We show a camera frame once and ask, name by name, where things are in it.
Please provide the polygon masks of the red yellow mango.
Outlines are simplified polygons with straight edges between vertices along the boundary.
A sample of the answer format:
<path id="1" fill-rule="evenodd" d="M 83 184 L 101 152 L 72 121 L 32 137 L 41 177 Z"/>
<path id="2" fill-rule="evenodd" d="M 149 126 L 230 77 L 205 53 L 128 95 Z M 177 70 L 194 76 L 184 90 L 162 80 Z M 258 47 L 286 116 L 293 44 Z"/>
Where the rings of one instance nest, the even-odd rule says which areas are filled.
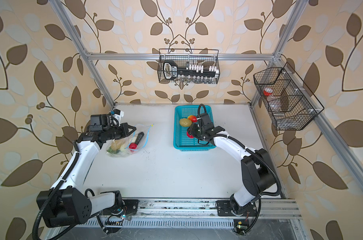
<path id="1" fill-rule="evenodd" d="M 190 115 L 187 117 L 191 122 L 193 123 L 196 123 L 197 122 L 197 117 L 196 116 L 193 116 L 193 115 Z"/>

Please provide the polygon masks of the red tomato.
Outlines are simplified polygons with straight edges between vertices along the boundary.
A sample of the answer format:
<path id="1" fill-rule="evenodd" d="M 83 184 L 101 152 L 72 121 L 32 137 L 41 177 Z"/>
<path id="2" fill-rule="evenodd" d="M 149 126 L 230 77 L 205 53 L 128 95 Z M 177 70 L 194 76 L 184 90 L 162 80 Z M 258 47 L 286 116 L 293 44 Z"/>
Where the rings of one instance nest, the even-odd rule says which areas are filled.
<path id="1" fill-rule="evenodd" d="M 136 150 L 137 147 L 138 147 L 138 144 L 136 144 L 136 143 L 130 143 L 130 145 L 129 145 L 129 149 L 132 150 L 132 151 Z"/>
<path id="2" fill-rule="evenodd" d="M 187 131 L 187 132 L 186 132 L 186 135 L 187 135 L 190 139 L 193 139 L 193 138 L 194 138 L 194 136 L 193 136 L 193 135 L 191 135 L 191 134 L 189 133 L 189 131 Z"/>

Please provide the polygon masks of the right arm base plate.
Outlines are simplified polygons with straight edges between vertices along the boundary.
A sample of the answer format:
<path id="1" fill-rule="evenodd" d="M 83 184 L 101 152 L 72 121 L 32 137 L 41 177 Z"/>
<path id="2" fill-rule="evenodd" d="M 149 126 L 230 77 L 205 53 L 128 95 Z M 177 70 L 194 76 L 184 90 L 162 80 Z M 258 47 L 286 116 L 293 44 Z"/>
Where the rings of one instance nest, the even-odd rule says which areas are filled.
<path id="1" fill-rule="evenodd" d="M 219 217 L 255 217 L 257 207 L 254 203 L 248 203 L 240 207 L 235 200 L 218 200 L 215 202 Z"/>

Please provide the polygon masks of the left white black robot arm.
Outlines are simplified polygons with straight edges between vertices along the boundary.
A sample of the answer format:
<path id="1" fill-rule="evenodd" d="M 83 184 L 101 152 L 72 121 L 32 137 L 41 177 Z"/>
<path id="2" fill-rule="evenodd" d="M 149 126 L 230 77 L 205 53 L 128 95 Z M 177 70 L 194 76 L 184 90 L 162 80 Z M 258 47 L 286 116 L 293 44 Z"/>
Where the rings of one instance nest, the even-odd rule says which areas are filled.
<path id="1" fill-rule="evenodd" d="M 77 225 L 90 218 L 99 218 L 103 210 L 121 216 L 127 207 L 120 191 L 107 191 L 98 195 L 91 189 L 82 188 L 95 157 L 110 140 L 121 140 L 136 131 L 136 127 L 122 122 L 124 112 L 114 109 L 108 114 L 92 115 L 90 125 L 73 141 L 74 155 L 57 181 L 47 191 L 38 194 L 39 212 L 32 229 L 32 239 L 38 240 L 41 221 L 49 228 L 65 227 L 54 236 L 62 237 Z"/>

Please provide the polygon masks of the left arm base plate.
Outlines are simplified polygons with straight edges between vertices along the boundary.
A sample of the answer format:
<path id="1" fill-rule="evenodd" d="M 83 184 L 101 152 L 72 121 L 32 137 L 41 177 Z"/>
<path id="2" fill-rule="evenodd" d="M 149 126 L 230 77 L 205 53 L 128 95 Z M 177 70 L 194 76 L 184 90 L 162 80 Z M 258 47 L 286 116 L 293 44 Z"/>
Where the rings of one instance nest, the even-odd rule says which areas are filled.
<path id="1" fill-rule="evenodd" d="M 101 211 L 101 216 L 129 216 L 134 215 L 139 209 L 138 199 L 123 199 L 121 204 L 114 205 Z"/>

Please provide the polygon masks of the red capped bottle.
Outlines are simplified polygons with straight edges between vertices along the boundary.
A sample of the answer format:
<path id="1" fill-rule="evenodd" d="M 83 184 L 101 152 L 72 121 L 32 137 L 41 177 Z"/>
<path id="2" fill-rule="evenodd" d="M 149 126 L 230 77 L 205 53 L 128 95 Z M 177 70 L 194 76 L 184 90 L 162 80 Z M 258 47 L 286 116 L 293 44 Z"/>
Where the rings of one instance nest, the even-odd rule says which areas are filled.
<path id="1" fill-rule="evenodd" d="M 271 102 L 271 101 L 274 101 L 274 100 L 278 99 L 278 96 L 276 96 L 274 94 L 274 89 L 272 89 L 272 88 L 264 88 L 263 89 L 263 95 L 265 96 L 265 99 L 268 102 Z"/>

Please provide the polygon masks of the clear zip top bag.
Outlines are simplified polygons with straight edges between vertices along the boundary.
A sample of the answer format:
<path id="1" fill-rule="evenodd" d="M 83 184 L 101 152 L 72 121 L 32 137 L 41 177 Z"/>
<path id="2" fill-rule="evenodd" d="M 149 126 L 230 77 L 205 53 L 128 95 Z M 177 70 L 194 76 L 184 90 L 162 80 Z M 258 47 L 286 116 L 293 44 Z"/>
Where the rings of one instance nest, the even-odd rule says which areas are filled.
<path id="1" fill-rule="evenodd" d="M 136 130 L 127 138 L 112 140 L 107 148 L 107 155 L 114 158 L 125 158 L 143 150 L 149 140 L 153 125 L 137 124 Z"/>

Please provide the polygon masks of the aluminium front rail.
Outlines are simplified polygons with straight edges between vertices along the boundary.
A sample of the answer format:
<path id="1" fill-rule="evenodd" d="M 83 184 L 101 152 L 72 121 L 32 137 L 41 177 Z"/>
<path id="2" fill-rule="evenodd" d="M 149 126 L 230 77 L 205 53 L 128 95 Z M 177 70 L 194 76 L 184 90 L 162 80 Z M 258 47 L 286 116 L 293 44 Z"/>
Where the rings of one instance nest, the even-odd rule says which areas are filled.
<path id="1" fill-rule="evenodd" d="M 229 199 L 210 198 L 124 198 L 127 213 L 136 218 L 210 219 L 210 218 L 254 218 L 258 202 L 234 214 Z M 301 220 L 302 215 L 294 200 L 261 199 L 260 219 Z"/>

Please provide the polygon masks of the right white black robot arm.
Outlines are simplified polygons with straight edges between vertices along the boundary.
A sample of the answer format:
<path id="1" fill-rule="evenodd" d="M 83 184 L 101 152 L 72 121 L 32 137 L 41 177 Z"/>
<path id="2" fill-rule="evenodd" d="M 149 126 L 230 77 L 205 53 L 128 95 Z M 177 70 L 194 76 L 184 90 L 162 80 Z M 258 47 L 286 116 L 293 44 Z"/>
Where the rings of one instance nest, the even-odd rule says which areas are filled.
<path id="1" fill-rule="evenodd" d="M 242 187 L 230 197 L 231 212 L 241 215 L 245 208 L 262 196 L 281 195 L 281 182 L 273 169 L 265 149 L 253 149 L 230 136 L 224 128 L 214 126 L 209 115 L 197 115 L 197 120 L 187 129 L 189 136 L 212 144 L 232 156 L 240 164 Z"/>

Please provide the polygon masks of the yellow potato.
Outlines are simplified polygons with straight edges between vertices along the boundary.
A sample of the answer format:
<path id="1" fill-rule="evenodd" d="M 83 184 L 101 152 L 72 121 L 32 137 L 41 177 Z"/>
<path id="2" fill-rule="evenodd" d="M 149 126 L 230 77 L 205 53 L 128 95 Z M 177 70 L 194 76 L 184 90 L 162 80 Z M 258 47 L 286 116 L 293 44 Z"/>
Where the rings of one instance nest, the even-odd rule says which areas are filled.
<path id="1" fill-rule="evenodd" d="M 110 150 L 113 152 L 119 151 L 121 147 L 124 147 L 125 140 L 113 140 L 110 145 Z"/>
<path id="2" fill-rule="evenodd" d="M 179 124 L 181 127 L 185 127 L 188 128 L 192 125 L 192 121 L 190 119 L 187 118 L 182 118 L 179 120 Z"/>

